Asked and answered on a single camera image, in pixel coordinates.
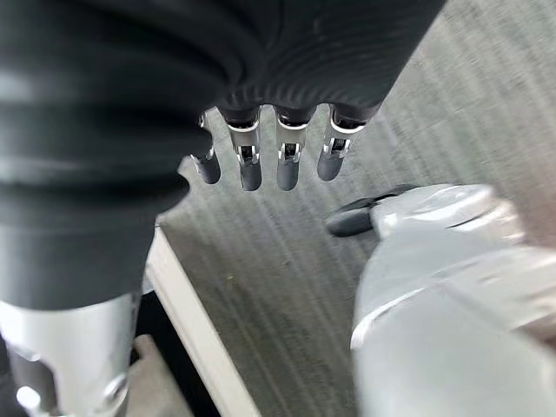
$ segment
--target black rubber sleeve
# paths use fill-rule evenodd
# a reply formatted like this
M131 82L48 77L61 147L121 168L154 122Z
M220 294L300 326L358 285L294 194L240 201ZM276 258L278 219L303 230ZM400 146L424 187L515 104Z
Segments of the black rubber sleeve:
M443 3L0 2L0 300L138 288L156 214L187 192L181 159L209 150L203 111L371 109Z

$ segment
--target silver metal joint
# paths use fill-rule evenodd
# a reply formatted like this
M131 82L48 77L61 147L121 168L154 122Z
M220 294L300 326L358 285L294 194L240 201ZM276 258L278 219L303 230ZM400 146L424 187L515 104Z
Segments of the silver metal joint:
M299 162L305 147L307 126L307 123L286 124L279 116L276 117L276 143L280 161L291 158L293 162Z
M0 302L0 330L31 417L115 417L125 407L140 295L45 311Z
M259 121L255 120L247 127L236 127L228 125L232 146L240 165L246 163L258 163L261 151L261 130Z
M351 146L355 136L365 129L365 124L354 128L342 128L334 122L334 114L330 113L328 125L324 131L324 145L322 152L328 155L334 154L338 158L343 158Z

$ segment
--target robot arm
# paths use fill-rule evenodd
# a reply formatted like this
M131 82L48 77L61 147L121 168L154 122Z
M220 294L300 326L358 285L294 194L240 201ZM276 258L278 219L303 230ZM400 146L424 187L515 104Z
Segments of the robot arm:
M352 337L361 415L554 415L556 253L488 186L379 202Z
M443 3L3 0L0 329L29 414L123 413L156 215L188 191L184 156L220 176L203 111L220 109L254 190L259 108L275 106L291 189L330 104L331 180Z

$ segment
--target gray carpet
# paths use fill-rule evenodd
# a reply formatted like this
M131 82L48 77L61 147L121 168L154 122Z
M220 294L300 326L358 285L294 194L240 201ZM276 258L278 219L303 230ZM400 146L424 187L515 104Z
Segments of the gray carpet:
M164 231L265 416L350 416L354 291L376 242L328 236L323 219L396 184L488 182L513 199L531 241L556 246L553 0L452 1L354 144L340 176L316 175L327 110L308 128L300 182L275 184L275 122L262 114L264 182L242 191L222 119L222 179L165 216Z

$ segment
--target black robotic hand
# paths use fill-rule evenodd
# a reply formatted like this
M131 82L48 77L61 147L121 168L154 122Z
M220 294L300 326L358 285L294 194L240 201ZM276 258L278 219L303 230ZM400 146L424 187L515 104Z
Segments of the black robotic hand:
M79 391L71 378L86 375L63 357L32 361L46 353L29 350L52 348L51 335L11 331L41 328L51 311L75 324L84 308L133 305L125 297L141 287L156 215L188 191L181 159L193 156L206 182L220 176L203 112L221 111L243 187L254 190L259 108L273 105L287 190L304 129L328 103L318 172L331 180L444 1L0 2L0 329L11 335L17 384L49 399L42 411L79 414L104 388L98 398ZM104 331L99 314L87 317ZM67 346L72 328L56 329ZM97 349L99 361L120 349L121 368L99 380L91 367L91 380L124 381L126 348ZM62 372L67 383L56 385Z

